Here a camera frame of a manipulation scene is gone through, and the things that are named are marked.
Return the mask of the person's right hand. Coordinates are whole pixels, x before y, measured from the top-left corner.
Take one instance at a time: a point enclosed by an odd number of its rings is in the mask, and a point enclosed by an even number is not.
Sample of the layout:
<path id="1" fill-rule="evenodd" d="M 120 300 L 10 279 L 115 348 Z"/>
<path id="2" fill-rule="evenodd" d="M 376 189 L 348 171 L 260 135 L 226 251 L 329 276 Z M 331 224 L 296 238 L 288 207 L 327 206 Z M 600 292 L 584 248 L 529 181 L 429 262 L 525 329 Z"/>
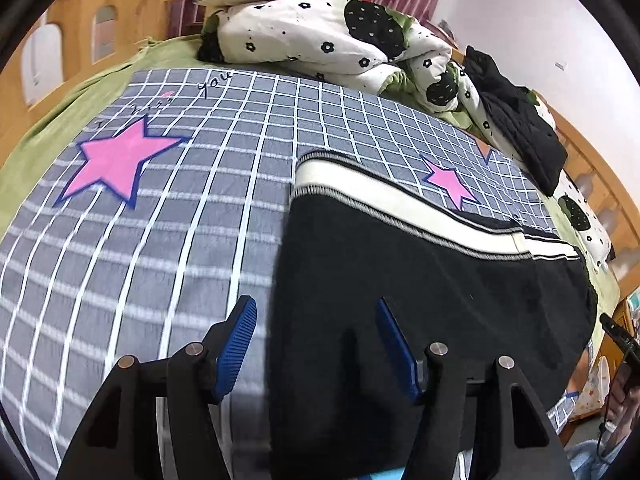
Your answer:
<path id="1" fill-rule="evenodd" d="M 620 364 L 611 382 L 602 416 L 606 422 L 615 422 L 616 429 L 610 443 L 616 445 L 628 437 L 639 421 L 639 387 L 628 387 L 631 368 Z"/>

